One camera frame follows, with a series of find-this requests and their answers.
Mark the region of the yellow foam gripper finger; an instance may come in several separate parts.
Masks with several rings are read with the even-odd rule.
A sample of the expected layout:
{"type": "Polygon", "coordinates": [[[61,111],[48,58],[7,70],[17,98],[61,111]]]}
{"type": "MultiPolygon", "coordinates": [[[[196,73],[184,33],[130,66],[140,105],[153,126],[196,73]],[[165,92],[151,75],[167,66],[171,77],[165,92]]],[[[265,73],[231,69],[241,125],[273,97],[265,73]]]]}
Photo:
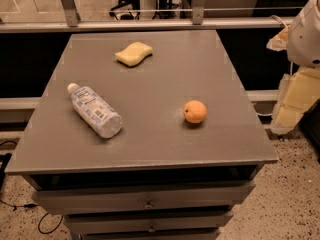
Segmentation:
{"type": "Polygon", "coordinates": [[[266,47],[273,51],[283,51],[287,49],[289,27],[284,27],[278,34],[271,38],[266,47]]]}
{"type": "Polygon", "coordinates": [[[319,99],[319,68],[300,67],[293,75],[284,74],[272,112],[271,131],[277,135],[287,134],[319,99]]]}

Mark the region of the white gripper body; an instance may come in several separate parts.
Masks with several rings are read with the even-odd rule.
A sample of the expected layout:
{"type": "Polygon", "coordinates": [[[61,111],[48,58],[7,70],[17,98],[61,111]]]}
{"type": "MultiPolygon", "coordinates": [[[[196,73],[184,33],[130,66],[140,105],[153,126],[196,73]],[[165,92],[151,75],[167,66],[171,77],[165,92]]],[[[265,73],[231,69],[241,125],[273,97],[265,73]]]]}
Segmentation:
{"type": "Polygon", "coordinates": [[[288,60],[298,66],[320,67],[319,2],[320,0],[309,0],[289,28],[288,60]]]}

